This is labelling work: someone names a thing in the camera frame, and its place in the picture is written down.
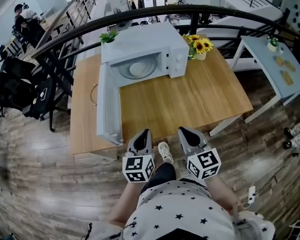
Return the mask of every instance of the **small plant pot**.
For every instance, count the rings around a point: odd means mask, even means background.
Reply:
[[[270,42],[268,43],[267,47],[273,53],[275,53],[277,51],[277,47],[273,46]]]
[[[207,53],[206,52],[204,52],[204,53],[196,53],[194,55],[194,58],[196,60],[198,60],[198,61],[204,61],[206,59],[206,57],[207,57]]]

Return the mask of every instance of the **sunflower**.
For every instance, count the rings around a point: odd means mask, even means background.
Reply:
[[[214,44],[206,38],[202,40],[196,40],[193,43],[193,47],[196,49],[197,54],[203,54],[205,52],[211,51],[212,46],[214,46]]]
[[[188,36],[188,39],[191,41],[191,42],[194,42],[196,40],[200,40],[200,35],[197,35],[197,34],[193,34],[193,35],[189,35]]]

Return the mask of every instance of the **white shirt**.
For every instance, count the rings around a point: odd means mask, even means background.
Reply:
[[[172,180],[147,189],[122,230],[93,223],[89,240],[272,240],[274,225],[250,211],[229,215],[207,187]]]
[[[33,19],[35,16],[35,12],[30,9],[24,9],[21,13],[21,16],[24,17],[25,19]]]

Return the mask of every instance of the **white table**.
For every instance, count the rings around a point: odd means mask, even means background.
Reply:
[[[252,36],[242,36],[241,38],[241,43],[235,53],[232,64],[230,65],[232,70],[236,67],[244,48],[246,48],[259,64],[275,91],[275,96],[268,103],[244,120],[247,124],[270,109],[281,99],[288,98],[283,103],[283,106],[286,106],[300,94],[300,64],[289,48],[282,42],[279,43],[279,46],[283,48],[283,53],[279,53],[279,49],[277,49],[276,52],[272,52],[267,48],[269,41],[265,38]],[[281,56],[282,59],[290,61],[295,67],[295,72],[288,69],[286,65],[279,66],[276,63],[276,56]],[[284,78],[281,76],[280,71],[288,72],[293,80],[293,84],[287,85]]]

